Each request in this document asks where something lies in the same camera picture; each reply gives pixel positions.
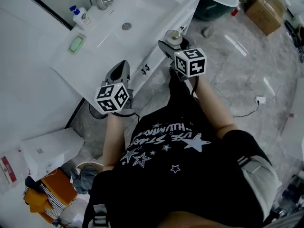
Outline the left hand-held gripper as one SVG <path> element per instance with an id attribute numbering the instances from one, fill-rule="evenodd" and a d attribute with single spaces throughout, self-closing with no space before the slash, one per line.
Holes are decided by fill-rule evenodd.
<path id="1" fill-rule="evenodd" d="M 97 88 L 94 101 L 95 109 L 101 114 L 117 113 L 131 109 L 133 90 L 129 88 L 130 65 L 126 60 L 116 64 Z"/>

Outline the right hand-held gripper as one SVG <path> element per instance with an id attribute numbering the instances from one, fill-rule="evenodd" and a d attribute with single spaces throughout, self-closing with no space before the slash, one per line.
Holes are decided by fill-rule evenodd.
<path id="1" fill-rule="evenodd" d="M 190 42 L 186 38 L 180 43 L 181 49 L 172 48 L 161 40 L 158 41 L 158 46 L 168 58 L 173 60 L 172 67 L 180 80 L 206 73 L 207 56 L 201 48 L 190 48 Z"/>

